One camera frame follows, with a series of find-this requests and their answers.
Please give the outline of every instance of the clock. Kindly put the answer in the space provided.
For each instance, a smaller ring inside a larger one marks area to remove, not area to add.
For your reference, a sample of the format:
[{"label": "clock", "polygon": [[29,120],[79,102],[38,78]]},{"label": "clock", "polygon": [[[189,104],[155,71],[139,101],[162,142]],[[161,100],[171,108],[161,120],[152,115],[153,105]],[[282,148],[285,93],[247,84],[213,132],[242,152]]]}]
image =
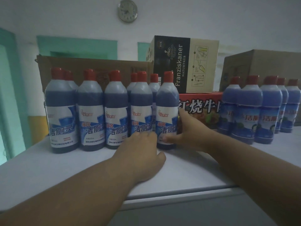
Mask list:
[{"label": "clock", "polygon": [[124,22],[133,22],[138,15],[137,5],[132,0],[121,0],[118,5],[118,15]]}]

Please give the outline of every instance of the white and blue label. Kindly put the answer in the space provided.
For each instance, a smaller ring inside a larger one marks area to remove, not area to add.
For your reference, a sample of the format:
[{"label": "white and blue label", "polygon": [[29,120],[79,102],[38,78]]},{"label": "white and blue label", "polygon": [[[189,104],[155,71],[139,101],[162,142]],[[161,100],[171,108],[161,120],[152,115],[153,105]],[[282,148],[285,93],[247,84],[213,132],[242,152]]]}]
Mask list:
[{"label": "white and blue label", "polygon": [[152,106],[131,106],[131,134],[134,132],[151,132],[153,123]]},{"label": "white and blue label", "polygon": [[281,128],[292,129],[297,116],[300,103],[287,103],[282,119]]},{"label": "white and blue label", "polygon": [[280,129],[281,123],[282,123],[282,119],[284,116],[284,111],[285,111],[285,106],[286,103],[281,104],[280,106],[280,110],[279,110],[279,114],[278,114],[278,118],[277,118],[277,123],[276,123],[276,129]]},{"label": "white and blue label", "polygon": [[162,107],[157,106],[156,111],[156,134],[158,136],[157,143],[169,145],[162,141],[167,133],[177,134],[178,124],[178,107]]},{"label": "white and blue label", "polygon": [[156,131],[156,103],[153,103],[153,123],[152,123],[152,131]]},{"label": "white and blue label", "polygon": [[280,107],[262,106],[256,130],[256,136],[265,139],[274,137]]},{"label": "white and blue label", "polygon": [[260,114],[260,106],[237,105],[232,134],[238,137],[254,138]]},{"label": "white and blue label", "polygon": [[103,105],[78,106],[82,145],[97,145],[105,141]]},{"label": "white and blue label", "polygon": [[107,145],[119,146],[128,137],[128,113],[126,108],[104,107]]},{"label": "white and blue label", "polygon": [[223,102],[220,109],[219,129],[229,130],[234,123],[236,104]]},{"label": "white and blue label", "polygon": [[46,107],[51,147],[61,148],[78,140],[77,110],[75,105]]}]

